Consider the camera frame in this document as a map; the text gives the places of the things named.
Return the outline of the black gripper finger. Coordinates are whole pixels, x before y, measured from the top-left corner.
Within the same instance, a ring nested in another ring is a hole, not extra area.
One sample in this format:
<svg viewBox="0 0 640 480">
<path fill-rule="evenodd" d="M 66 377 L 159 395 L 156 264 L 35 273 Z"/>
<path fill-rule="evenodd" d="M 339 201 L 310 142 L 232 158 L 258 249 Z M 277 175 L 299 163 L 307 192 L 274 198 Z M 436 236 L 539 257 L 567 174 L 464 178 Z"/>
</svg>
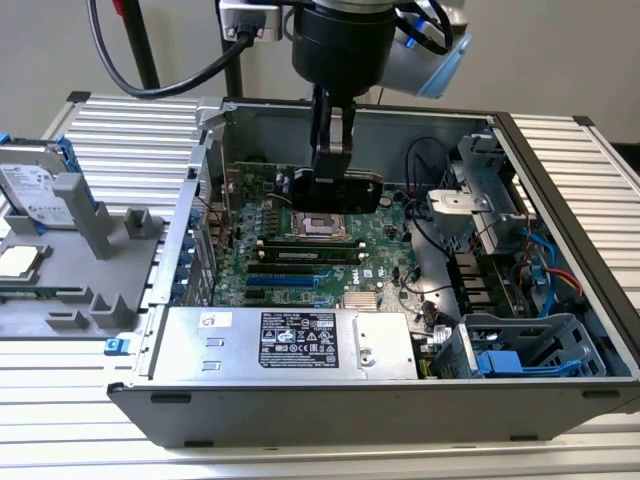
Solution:
<svg viewBox="0 0 640 480">
<path fill-rule="evenodd" d="M 355 108 L 353 100 L 340 103 L 320 85 L 313 86 L 310 193 L 314 199 L 331 197 L 350 165 Z"/>
</svg>

